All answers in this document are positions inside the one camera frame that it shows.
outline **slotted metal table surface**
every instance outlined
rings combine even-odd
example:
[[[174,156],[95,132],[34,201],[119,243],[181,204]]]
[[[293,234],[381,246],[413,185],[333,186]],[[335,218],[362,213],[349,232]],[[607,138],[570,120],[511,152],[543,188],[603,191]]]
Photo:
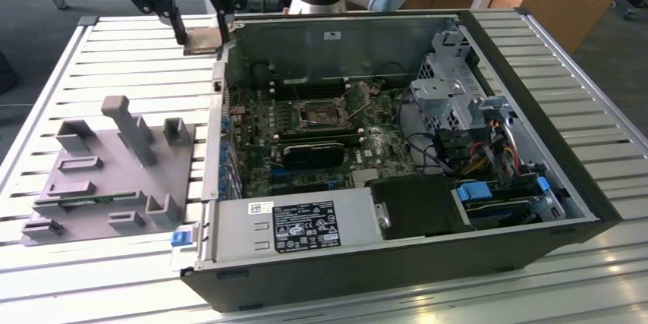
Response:
[[[510,10],[473,14],[622,223],[519,271],[226,315],[211,311],[170,270],[169,234],[19,246],[59,148],[51,136],[69,118],[85,118],[93,129],[113,128],[98,111],[106,95],[125,95],[149,126],[167,117],[198,125],[185,220],[199,218],[211,56],[182,57],[170,28],[154,17],[103,17],[75,29],[0,168],[1,321],[648,322],[645,138],[531,17]],[[186,17],[187,27],[211,22]],[[490,86],[498,92],[491,80]]]

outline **warning label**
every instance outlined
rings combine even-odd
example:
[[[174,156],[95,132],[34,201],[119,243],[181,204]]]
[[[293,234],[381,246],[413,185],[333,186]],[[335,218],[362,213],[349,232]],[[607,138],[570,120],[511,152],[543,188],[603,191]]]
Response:
[[[274,206],[274,250],[278,253],[337,247],[339,235],[331,201]]]

